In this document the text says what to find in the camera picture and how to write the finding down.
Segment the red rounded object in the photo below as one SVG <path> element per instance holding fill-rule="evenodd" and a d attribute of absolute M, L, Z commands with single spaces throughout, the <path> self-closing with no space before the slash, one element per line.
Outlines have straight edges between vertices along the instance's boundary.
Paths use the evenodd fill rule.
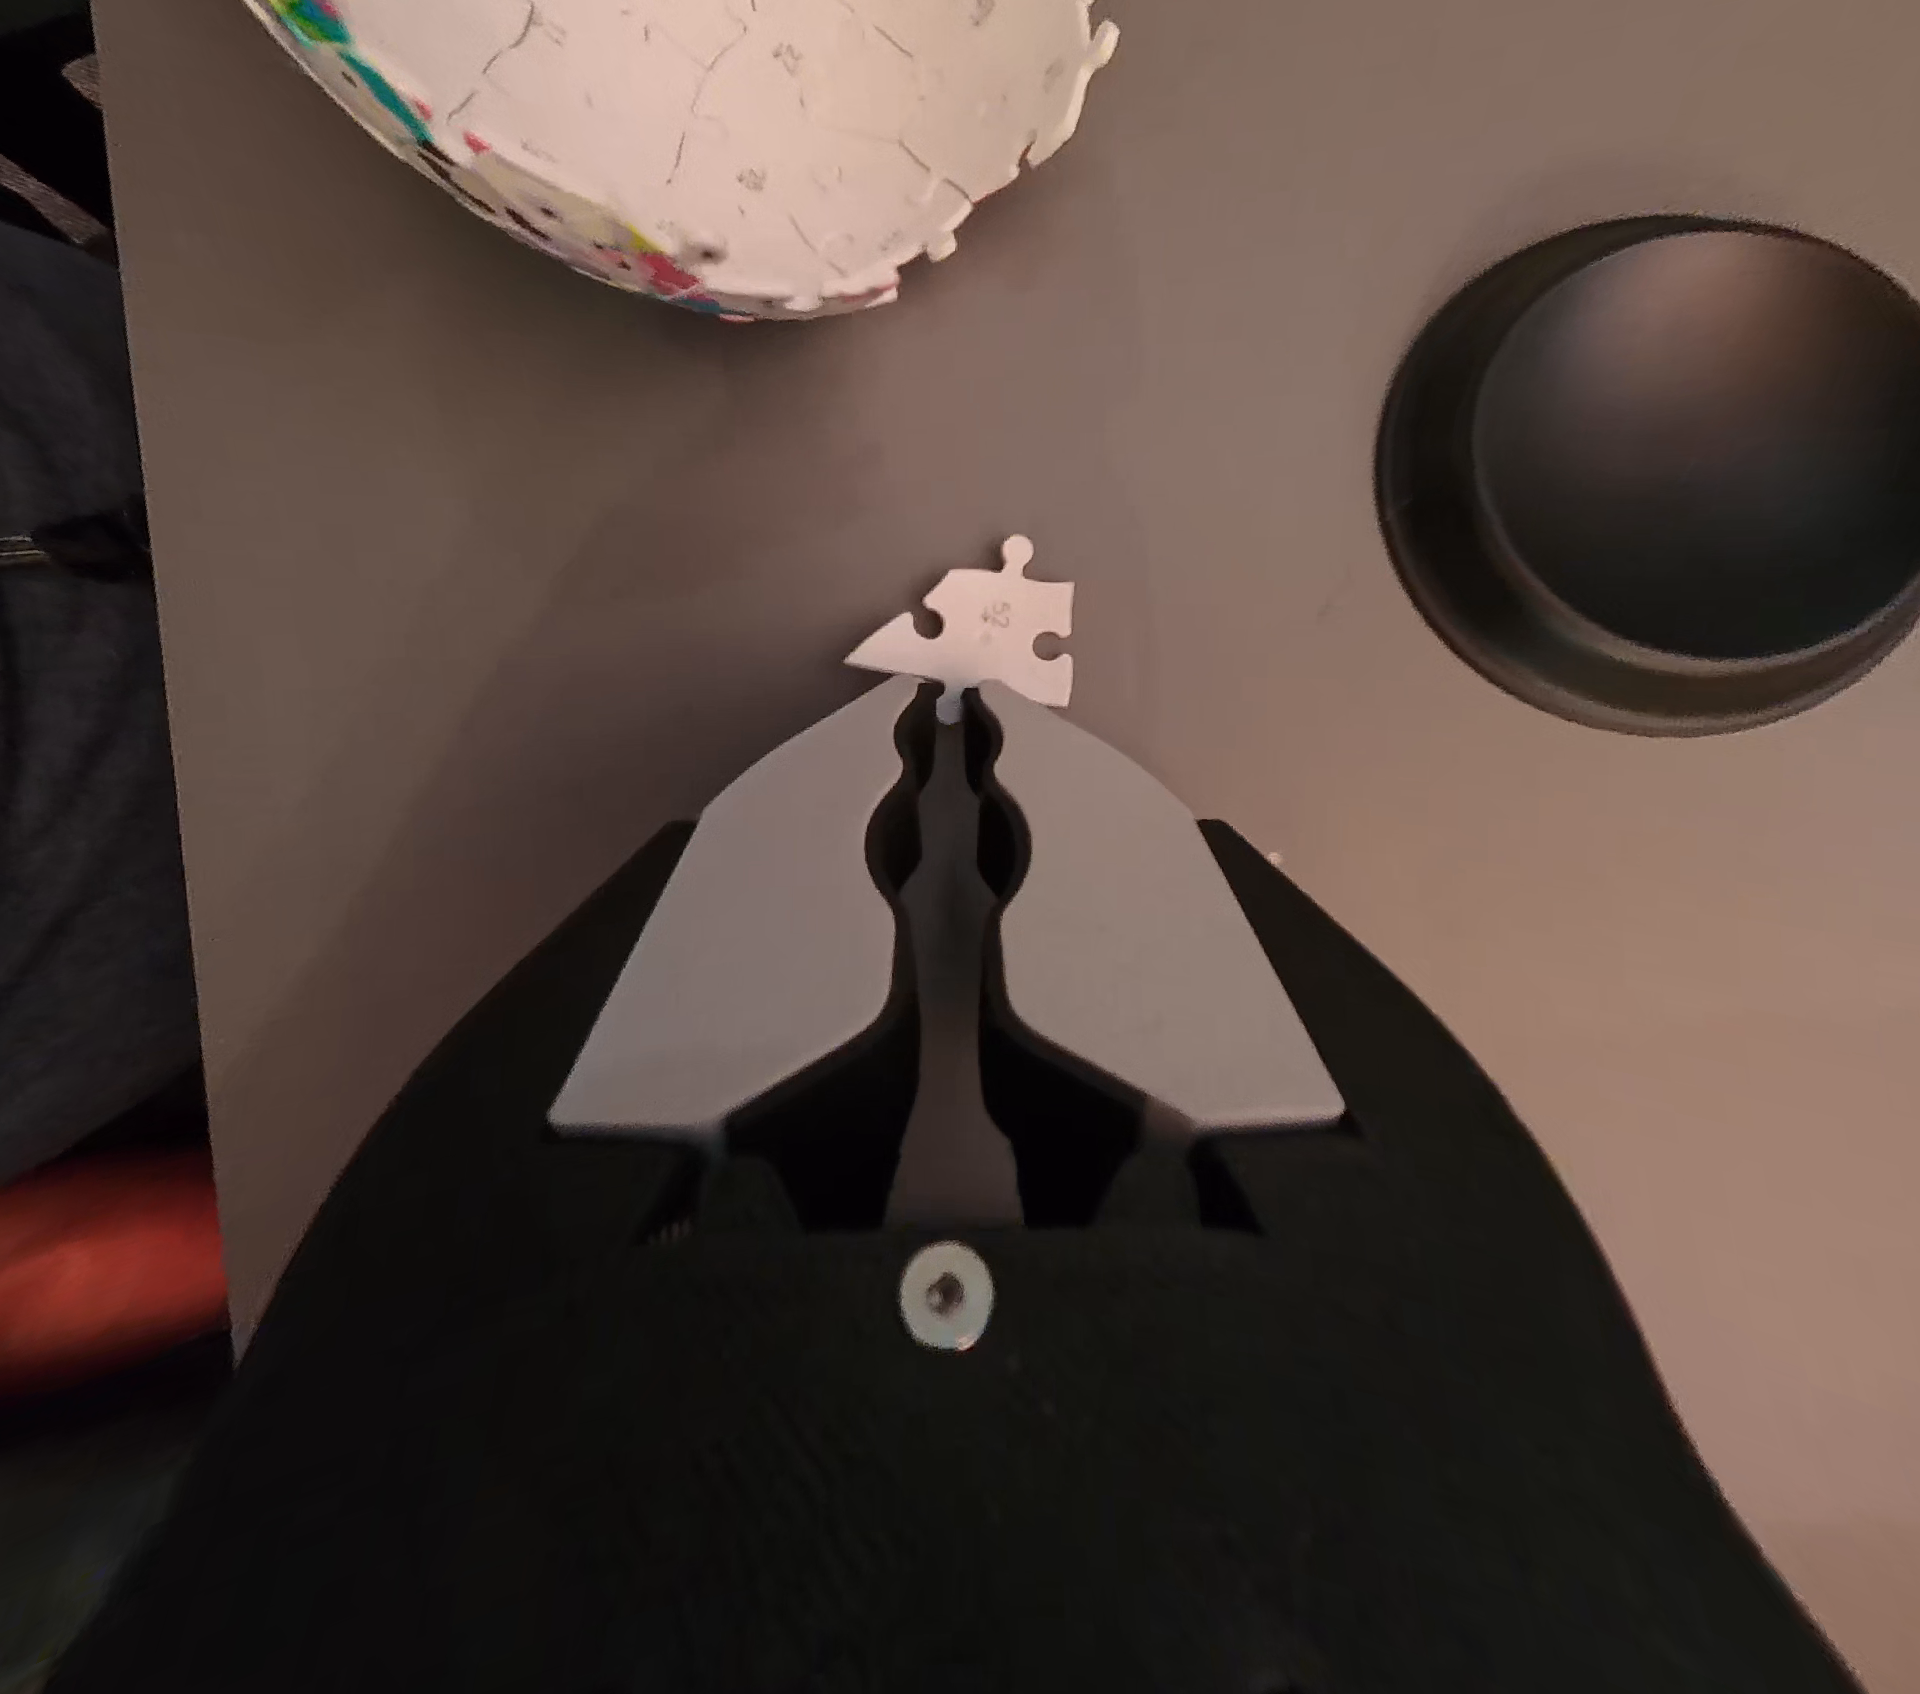
<path fill-rule="evenodd" d="M 3 1402 L 78 1388 L 226 1329 L 203 1151 L 92 1155 L 3 1187 Z"/>

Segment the white puzzle piece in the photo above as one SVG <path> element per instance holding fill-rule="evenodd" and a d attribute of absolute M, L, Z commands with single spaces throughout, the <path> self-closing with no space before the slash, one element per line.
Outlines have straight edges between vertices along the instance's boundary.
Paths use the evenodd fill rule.
<path fill-rule="evenodd" d="M 863 675 L 909 677 L 937 687 L 934 716 L 952 727 L 963 719 L 963 697 L 996 682 L 1028 703 L 1061 713 L 1074 692 L 1067 651 L 1044 653 L 1044 639 L 1065 642 L 1074 633 L 1071 580 L 1035 580 L 1035 545 L 1011 535 L 996 568 L 948 568 L 924 595 L 935 633 L 921 633 L 909 611 L 870 633 L 844 665 Z"/>

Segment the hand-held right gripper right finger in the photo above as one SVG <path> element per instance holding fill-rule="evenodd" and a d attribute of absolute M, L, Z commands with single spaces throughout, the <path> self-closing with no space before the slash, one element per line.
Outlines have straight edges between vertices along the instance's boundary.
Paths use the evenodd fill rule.
<path fill-rule="evenodd" d="M 1138 1155 L 1336 1128 L 1346 1102 L 1193 813 L 1015 692 L 972 692 L 977 1073 L 1030 1228 L 1092 1226 Z"/>

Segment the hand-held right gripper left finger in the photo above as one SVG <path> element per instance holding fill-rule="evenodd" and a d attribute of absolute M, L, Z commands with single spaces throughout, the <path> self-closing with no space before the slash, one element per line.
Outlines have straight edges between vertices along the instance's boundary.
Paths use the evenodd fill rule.
<path fill-rule="evenodd" d="M 689 828 L 547 1108 L 559 1137 L 765 1163 L 806 1228 L 876 1228 L 919 1080 L 902 889 L 934 698 L 886 679 Z"/>

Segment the dark blue clothing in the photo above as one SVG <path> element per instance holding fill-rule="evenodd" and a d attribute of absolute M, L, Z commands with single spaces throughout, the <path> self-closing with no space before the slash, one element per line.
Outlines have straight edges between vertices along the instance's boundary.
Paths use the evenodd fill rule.
<path fill-rule="evenodd" d="M 3 539 L 142 505 L 115 273 L 3 224 Z M 2 577 L 2 1180 L 199 1058 L 151 577 Z"/>

